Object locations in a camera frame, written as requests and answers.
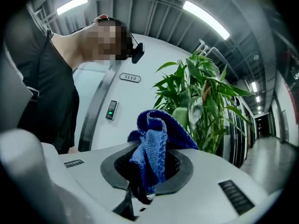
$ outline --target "blue cloth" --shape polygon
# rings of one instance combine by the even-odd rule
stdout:
[[[139,165],[142,185],[147,192],[165,181],[165,152],[167,148],[194,148],[197,144],[170,114],[162,110],[146,110],[137,118],[138,130],[132,131],[128,142],[140,140],[130,162]]]

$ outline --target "keypad lock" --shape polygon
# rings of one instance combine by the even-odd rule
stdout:
[[[107,114],[106,114],[106,119],[114,120],[118,104],[119,104],[118,101],[115,100],[110,101]]]

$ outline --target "floor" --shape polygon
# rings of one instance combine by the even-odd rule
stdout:
[[[259,138],[240,169],[271,194],[284,187],[296,158],[297,152],[275,137]]]

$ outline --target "ceiling light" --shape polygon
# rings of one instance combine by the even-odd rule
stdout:
[[[257,86],[256,86],[256,82],[255,81],[251,83],[251,86],[253,88],[253,92],[257,92]]]
[[[199,17],[201,20],[206,22],[216,32],[218,32],[219,35],[222,36],[224,40],[229,38],[230,36],[229,32],[214,17],[212,17],[205,10],[201,9],[199,6],[189,1],[186,1],[183,6],[183,9],[194,14],[195,16]]]
[[[60,15],[74,7],[80,6],[82,4],[87,3],[88,0],[73,0],[68,2],[67,4],[64,4],[63,6],[61,6],[60,8],[57,9],[57,14]]]

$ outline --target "vent grille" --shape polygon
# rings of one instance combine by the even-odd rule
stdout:
[[[246,195],[235,185],[232,180],[227,180],[218,183],[234,209],[239,215],[249,211],[254,207],[254,204],[246,197]]]
[[[82,163],[84,163],[84,161],[82,159],[76,159],[76,160],[64,162],[64,165],[66,166],[66,168],[70,168],[70,167],[74,167],[74,166],[77,166]]]

